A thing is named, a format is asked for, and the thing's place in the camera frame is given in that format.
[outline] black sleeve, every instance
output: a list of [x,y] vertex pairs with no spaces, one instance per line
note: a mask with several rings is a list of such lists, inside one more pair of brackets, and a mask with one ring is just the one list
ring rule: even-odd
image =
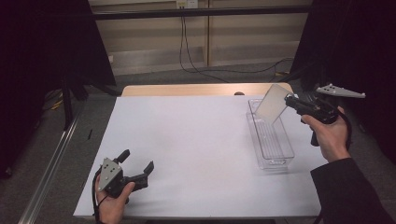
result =
[[352,159],[330,162],[311,171],[311,175],[325,224],[396,223]]

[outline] beige wall panel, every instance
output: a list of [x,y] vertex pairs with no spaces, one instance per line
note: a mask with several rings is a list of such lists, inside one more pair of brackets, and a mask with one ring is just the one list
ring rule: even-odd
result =
[[91,6],[115,6],[115,5],[148,5],[151,3],[175,3],[176,0],[88,0]]
[[[312,0],[213,0],[212,7],[309,6],[311,3]],[[275,62],[294,57],[306,17],[306,13],[211,17],[210,65]]]
[[[92,7],[94,12],[175,9],[174,2],[151,4],[127,4]],[[98,21],[99,32],[107,52],[142,49],[179,49],[181,42],[181,18],[135,19]],[[190,47],[205,45],[205,17],[186,18]]]

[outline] cable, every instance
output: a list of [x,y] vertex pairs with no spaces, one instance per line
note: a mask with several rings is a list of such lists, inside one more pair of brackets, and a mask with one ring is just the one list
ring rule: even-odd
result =
[[323,219],[323,214],[322,214],[322,210],[320,209],[319,215],[315,219],[314,224],[319,224],[322,219]]
[[[181,45],[180,45],[180,52],[179,52],[179,62],[180,62],[180,66],[182,67],[182,69],[183,69],[184,71],[188,72],[188,73],[199,73],[199,74],[204,75],[204,76],[207,76],[207,77],[213,77],[213,76],[210,76],[210,75],[208,75],[208,74],[203,74],[202,72],[230,72],[230,73],[241,73],[241,74],[256,74],[256,73],[268,71],[268,70],[270,70],[270,69],[272,69],[272,68],[275,68],[275,69],[276,69],[276,66],[279,65],[280,63],[287,62],[287,61],[293,61],[293,60],[294,60],[293,58],[284,58],[284,59],[282,59],[282,60],[276,62],[275,64],[273,64],[273,65],[271,65],[271,66],[269,66],[269,67],[267,67],[267,68],[264,68],[264,69],[261,69],[261,70],[257,70],[257,71],[236,71],[236,70],[229,70],[229,69],[204,69],[204,70],[198,70],[198,69],[194,66],[194,64],[193,64],[193,62],[192,62],[192,59],[191,59],[190,48],[189,48],[189,41],[188,41],[188,38],[187,38],[187,26],[186,26],[186,20],[185,20],[184,17],[181,18],[181,22],[182,22],[182,35],[181,35],[182,37],[181,37]],[[187,69],[184,68],[184,66],[183,66],[183,64],[182,64],[182,61],[181,61],[181,51],[182,51],[182,48],[183,48],[183,42],[184,42],[184,40],[186,41],[186,49],[187,49],[187,53],[188,53],[188,56],[189,56],[190,64],[191,64],[191,66],[194,68],[195,71],[188,71]],[[221,79],[221,78],[219,78],[219,77],[213,77],[213,78],[218,79],[218,80],[221,80],[221,81],[224,81],[224,82],[229,82],[229,81],[226,81],[226,80]]]
[[100,217],[99,217],[99,205],[96,205],[95,182],[96,182],[96,178],[99,176],[101,171],[102,171],[102,166],[100,166],[99,170],[96,171],[92,180],[92,205],[93,205],[93,215],[95,216],[96,223],[99,223]]
[[[182,63],[182,61],[181,61],[181,50],[183,49],[184,37],[186,38],[186,48],[187,48],[187,53],[188,53],[188,55],[189,55],[190,64],[191,64],[192,67],[195,69],[195,71],[189,71],[189,70],[187,70],[186,68],[184,68],[183,63]],[[181,68],[182,68],[184,71],[188,72],[188,73],[199,73],[199,74],[201,74],[202,76],[212,77],[212,78],[217,79],[217,80],[220,80],[220,81],[222,81],[222,82],[230,83],[229,81],[224,80],[224,79],[222,79],[222,78],[220,78],[220,77],[214,77],[214,76],[210,76],[210,75],[208,75],[208,74],[204,74],[204,73],[202,73],[201,71],[199,71],[199,70],[194,66],[194,64],[192,63],[192,60],[191,60],[191,56],[190,56],[189,42],[187,41],[186,21],[185,21],[185,18],[184,18],[184,17],[181,17],[181,45],[180,45],[180,52],[179,52],[179,54],[178,54],[178,59],[179,59]]]
[[102,199],[102,201],[99,202],[98,207],[100,206],[100,204],[108,197],[108,194],[105,196],[105,198]]
[[341,112],[337,107],[333,106],[332,104],[330,104],[326,101],[322,101],[322,102],[324,102],[325,104],[330,106],[334,111],[337,111],[338,116],[340,116],[341,119],[343,119],[344,122],[346,123],[346,131],[347,131],[346,150],[349,150],[350,144],[352,144],[352,124],[350,123],[349,118],[343,112]]

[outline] white tabletop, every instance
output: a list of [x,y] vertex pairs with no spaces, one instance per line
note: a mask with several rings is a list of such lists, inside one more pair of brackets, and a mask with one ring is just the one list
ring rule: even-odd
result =
[[131,156],[124,174],[154,161],[148,188],[134,192],[132,218],[311,217],[320,210],[310,170],[326,163],[311,130],[282,114],[295,152],[283,173],[261,170],[250,137],[248,99],[263,96],[147,96],[117,99],[74,216],[92,218],[91,182],[105,157]]

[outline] metal bar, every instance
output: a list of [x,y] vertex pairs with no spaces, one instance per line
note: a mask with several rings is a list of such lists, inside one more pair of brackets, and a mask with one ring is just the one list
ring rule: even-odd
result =
[[55,152],[52,155],[52,158],[49,162],[46,172],[43,174],[43,177],[38,184],[33,197],[31,198],[29,204],[25,208],[19,224],[33,224],[35,223],[35,219],[40,211],[40,208],[46,198],[46,195],[50,189],[50,183],[52,179],[55,177],[56,171],[61,163],[62,157],[64,156],[64,152],[67,149],[67,146],[70,142],[70,139],[73,135],[74,130],[76,129],[78,119],[81,115],[82,109],[84,107],[85,102],[80,102],[78,106],[76,106],[76,116],[70,123],[67,131],[64,131],[62,138],[55,149]]
[[44,17],[74,20],[124,20],[124,19],[148,19],[148,18],[171,18],[171,17],[202,17],[202,16],[232,16],[232,15],[255,15],[255,14],[290,14],[307,13],[312,9],[325,7],[289,6],[289,7],[237,7],[237,8],[189,8],[167,9],[149,11],[118,11],[97,12],[93,14],[42,14]]

